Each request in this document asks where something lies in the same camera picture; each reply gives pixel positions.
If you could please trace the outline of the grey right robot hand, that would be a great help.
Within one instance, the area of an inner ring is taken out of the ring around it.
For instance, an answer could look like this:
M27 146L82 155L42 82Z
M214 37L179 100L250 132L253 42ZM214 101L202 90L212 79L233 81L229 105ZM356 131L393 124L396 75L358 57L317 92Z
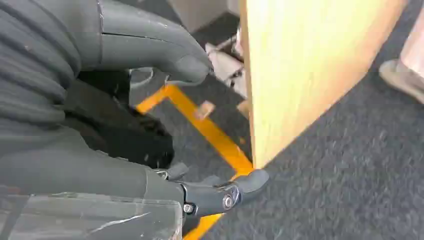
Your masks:
M181 181L173 139L128 103L132 70L200 84L213 70L181 25L116 0L0 3L0 237L177 238L269 182Z

